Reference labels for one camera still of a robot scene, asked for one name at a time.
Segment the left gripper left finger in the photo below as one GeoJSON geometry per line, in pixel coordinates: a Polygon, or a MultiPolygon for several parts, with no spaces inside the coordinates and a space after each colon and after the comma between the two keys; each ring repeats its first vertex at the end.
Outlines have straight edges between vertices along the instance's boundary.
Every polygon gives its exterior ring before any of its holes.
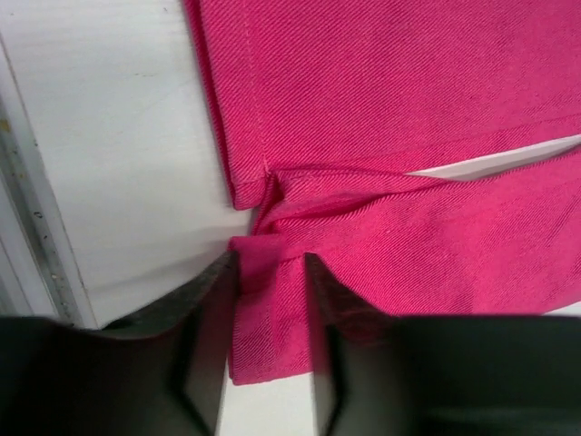
{"type": "Polygon", "coordinates": [[[238,296],[227,252],[100,330],[1,320],[4,435],[213,435],[238,296]]]}

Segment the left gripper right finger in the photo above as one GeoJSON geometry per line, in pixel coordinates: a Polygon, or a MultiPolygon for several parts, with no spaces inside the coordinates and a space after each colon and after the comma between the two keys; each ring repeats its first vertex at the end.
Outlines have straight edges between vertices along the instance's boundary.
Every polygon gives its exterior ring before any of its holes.
{"type": "Polygon", "coordinates": [[[580,321],[381,312],[304,258],[319,435],[577,435],[580,321]]]}

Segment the pink trousers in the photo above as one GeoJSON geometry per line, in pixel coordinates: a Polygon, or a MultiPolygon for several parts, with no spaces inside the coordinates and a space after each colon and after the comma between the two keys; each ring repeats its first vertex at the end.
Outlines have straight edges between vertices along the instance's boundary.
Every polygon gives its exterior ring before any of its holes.
{"type": "Polygon", "coordinates": [[[382,311],[580,299],[580,152],[476,181],[431,168],[580,139],[577,1],[188,1],[226,181],[256,209],[230,375],[308,372],[304,256],[382,311]]]}

